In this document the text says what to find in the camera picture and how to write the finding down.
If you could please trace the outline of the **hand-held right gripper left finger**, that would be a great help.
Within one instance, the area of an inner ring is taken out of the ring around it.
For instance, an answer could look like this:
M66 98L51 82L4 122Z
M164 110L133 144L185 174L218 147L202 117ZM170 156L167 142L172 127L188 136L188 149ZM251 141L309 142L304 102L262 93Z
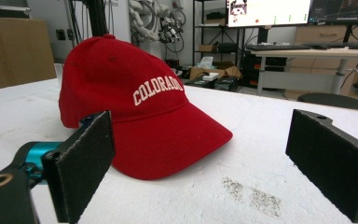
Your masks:
M87 117L57 148L42 158L56 217L76 224L115 156L108 111Z

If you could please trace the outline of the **white computer monitor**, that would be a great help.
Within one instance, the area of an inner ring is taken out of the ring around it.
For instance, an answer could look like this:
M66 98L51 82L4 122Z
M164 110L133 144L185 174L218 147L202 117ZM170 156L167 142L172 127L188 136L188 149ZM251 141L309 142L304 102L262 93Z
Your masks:
M285 26L308 22L312 0L226 0L228 27Z

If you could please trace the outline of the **large cardboard box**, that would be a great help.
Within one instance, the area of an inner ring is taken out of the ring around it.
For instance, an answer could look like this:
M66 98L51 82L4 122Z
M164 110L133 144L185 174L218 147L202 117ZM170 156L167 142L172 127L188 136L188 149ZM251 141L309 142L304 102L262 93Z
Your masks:
M0 88L55 77L45 22L0 18Z

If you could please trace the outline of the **black keyboard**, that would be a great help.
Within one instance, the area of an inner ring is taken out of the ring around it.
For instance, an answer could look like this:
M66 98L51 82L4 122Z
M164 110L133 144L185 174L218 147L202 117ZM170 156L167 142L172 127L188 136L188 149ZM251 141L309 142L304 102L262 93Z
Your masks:
M253 51L311 49L311 47L302 45L248 45L246 48Z

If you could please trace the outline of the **black metal stand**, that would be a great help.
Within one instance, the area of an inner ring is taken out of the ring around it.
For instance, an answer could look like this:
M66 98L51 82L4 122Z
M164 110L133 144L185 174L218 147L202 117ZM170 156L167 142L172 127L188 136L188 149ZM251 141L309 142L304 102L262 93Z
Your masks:
M103 0L81 0L89 11L89 21L93 36L104 36L108 33Z

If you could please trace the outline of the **open cardboard box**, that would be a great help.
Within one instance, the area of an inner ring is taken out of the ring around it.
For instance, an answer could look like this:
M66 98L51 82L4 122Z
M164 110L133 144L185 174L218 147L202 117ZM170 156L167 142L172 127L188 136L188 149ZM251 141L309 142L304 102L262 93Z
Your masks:
M189 79L192 80L197 77L201 77L205 74L218 73L219 77L229 76L235 78L241 78L242 74L240 69L231 61L222 61L222 62L213 62L213 68L200 68L200 67L191 67Z

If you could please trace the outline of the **red baseball cap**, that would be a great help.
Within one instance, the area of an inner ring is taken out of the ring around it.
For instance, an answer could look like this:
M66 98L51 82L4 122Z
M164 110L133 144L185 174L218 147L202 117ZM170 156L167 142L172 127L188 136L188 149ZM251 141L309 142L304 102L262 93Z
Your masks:
M62 124L110 111L122 174L155 180L208 156L232 133L192 105L185 87L161 59L113 35L89 38L68 54L59 97Z

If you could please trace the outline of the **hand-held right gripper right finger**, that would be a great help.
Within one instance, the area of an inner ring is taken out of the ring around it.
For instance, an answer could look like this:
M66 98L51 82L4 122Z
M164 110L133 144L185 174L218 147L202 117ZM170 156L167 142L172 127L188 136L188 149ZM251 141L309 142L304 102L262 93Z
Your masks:
M328 117L296 109L285 153L324 197L358 223L358 139Z

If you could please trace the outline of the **light wooden desk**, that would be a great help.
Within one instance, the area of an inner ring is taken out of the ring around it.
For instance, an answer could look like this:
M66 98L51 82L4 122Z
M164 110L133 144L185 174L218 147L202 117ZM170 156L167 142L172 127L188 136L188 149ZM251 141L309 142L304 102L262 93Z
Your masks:
M358 49L300 49L253 51L261 58L257 94L264 89L340 93L350 62L358 60ZM267 58L286 58L283 72L267 71Z

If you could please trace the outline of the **dark computer monitor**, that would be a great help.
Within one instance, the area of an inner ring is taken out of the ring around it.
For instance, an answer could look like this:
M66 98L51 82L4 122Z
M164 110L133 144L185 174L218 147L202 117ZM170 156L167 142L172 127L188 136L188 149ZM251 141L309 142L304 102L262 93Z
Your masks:
M358 24L358 0L311 0L309 24Z

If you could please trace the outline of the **black metal shelf rack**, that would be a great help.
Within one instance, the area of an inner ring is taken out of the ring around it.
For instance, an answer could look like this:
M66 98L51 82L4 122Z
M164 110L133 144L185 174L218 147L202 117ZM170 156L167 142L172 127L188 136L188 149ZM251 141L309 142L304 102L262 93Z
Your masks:
M226 0L191 0L192 64L213 56L218 62L239 64L244 30L227 26Z

